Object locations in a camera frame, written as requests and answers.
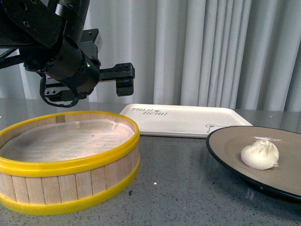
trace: yellow rim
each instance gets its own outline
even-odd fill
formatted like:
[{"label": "yellow rim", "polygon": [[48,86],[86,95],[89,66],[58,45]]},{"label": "yellow rim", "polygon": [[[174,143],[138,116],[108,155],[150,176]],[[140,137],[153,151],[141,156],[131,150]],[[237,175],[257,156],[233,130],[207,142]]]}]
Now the yellow rim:
[{"label": "yellow rim", "polygon": [[92,206],[96,206],[116,196],[118,193],[123,191],[127,186],[129,186],[129,184],[134,180],[134,178],[138,173],[139,164],[140,164],[140,157],[138,159],[138,163],[135,169],[131,172],[131,174],[129,174],[129,176],[127,176],[121,182],[119,182],[118,184],[109,188],[106,191],[103,191],[96,195],[83,198],[80,200],[64,202],[59,204],[36,205],[36,204],[27,204],[27,203],[11,201],[8,198],[5,198],[4,196],[0,195],[0,202],[3,206],[5,206],[6,208],[12,211],[22,213],[22,214],[27,214],[27,215],[36,215],[36,216],[59,215],[59,214],[66,214],[66,213],[72,213],[72,212],[84,210]]},{"label": "yellow rim", "polygon": [[14,176],[21,177],[51,177],[51,176],[60,176],[72,173],[83,172],[87,170],[92,170],[104,165],[107,165],[113,161],[116,161],[123,156],[130,153],[139,142],[139,129],[137,124],[130,118],[108,112],[96,112],[96,111],[81,111],[81,112],[68,112],[68,113],[56,113],[46,116],[41,116],[33,119],[29,119],[0,131],[0,136],[3,136],[5,133],[25,124],[31,123],[33,121],[38,121],[42,119],[47,119],[51,117],[57,117],[61,115],[68,114],[107,114],[115,117],[120,117],[124,120],[129,121],[135,127],[134,135],[122,145],[115,147],[104,153],[92,155],[85,158],[67,160],[67,161],[57,161],[57,162],[22,162],[14,161],[10,159],[5,159],[0,157],[0,172],[5,174],[10,174]]}]

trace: steamer basket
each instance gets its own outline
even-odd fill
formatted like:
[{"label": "steamer basket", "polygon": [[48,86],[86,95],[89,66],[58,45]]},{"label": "steamer basket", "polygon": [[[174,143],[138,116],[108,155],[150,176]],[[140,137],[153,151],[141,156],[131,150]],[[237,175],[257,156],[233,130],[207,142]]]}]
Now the steamer basket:
[{"label": "steamer basket", "polygon": [[24,162],[0,157],[1,204],[28,215],[58,215],[95,206],[125,189],[139,168],[139,129],[119,114],[69,112],[26,120],[0,131],[0,148],[36,127],[93,119],[123,123],[134,134],[111,150],[73,160]]}]

